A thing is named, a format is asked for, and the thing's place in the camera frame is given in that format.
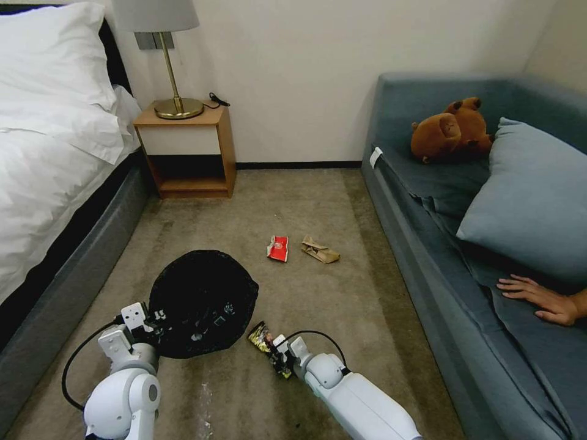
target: black trash bag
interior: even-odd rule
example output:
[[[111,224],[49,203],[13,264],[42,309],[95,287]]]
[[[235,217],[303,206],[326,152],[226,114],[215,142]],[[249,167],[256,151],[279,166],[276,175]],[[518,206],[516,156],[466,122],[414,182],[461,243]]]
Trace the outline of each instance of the black trash bag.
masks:
[[[249,325],[258,292],[259,285],[230,255],[188,252],[151,289],[152,344],[160,356],[175,359],[229,348]]]

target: crumpled paper bag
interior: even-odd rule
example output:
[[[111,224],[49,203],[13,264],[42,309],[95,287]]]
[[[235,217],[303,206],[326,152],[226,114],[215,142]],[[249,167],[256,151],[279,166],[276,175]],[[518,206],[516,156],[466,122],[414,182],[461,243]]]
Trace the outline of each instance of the crumpled paper bag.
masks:
[[[333,263],[341,258],[338,252],[316,243],[309,235],[306,235],[301,242],[301,250],[325,264]]]

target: nightstand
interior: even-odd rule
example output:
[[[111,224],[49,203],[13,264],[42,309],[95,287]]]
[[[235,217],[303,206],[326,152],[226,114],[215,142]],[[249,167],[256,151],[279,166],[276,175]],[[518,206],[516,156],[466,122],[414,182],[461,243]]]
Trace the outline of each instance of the nightstand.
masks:
[[[154,106],[134,124],[159,196],[232,197],[236,168],[228,108],[168,120],[158,118]]]

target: human hand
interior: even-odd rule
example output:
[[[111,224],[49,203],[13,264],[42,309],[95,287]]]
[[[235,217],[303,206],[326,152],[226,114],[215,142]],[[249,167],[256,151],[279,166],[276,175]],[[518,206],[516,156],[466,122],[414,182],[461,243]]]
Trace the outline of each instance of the human hand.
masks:
[[[559,295],[549,290],[536,281],[511,275],[513,279],[500,278],[497,287],[502,295],[511,299],[525,299],[543,310],[537,310],[534,314],[545,321],[563,326],[572,326],[580,317],[577,305],[571,296]]]

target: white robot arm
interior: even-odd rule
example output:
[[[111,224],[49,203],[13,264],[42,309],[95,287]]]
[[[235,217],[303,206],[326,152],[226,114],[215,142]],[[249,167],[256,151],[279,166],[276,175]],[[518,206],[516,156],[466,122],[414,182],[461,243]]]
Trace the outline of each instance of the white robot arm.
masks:
[[[158,358],[153,346],[132,344],[129,329],[142,326],[142,304],[122,309],[125,324],[105,330],[98,344],[112,360],[111,374],[92,391],[84,407],[86,439],[152,440],[161,400]]]
[[[125,324],[98,339],[112,360],[111,374],[94,389],[84,409],[86,439],[152,440],[161,399],[158,358],[153,346],[134,343],[129,329],[142,326],[140,303],[122,309]],[[353,373],[334,354],[312,354],[301,337],[273,341],[280,356],[293,358],[293,370],[331,411],[354,440],[421,440],[414,421],[395,400],[364,376]]]
[[[395,400],[364,376],[350,372],[334,354],[313,355],[301,337],[284,343],[304,380],[354,440],[422,439],[414,421]]]
[[[109,375],[86,403],[86,439],[152,440],[160,400],[159,381],[141,368]]]

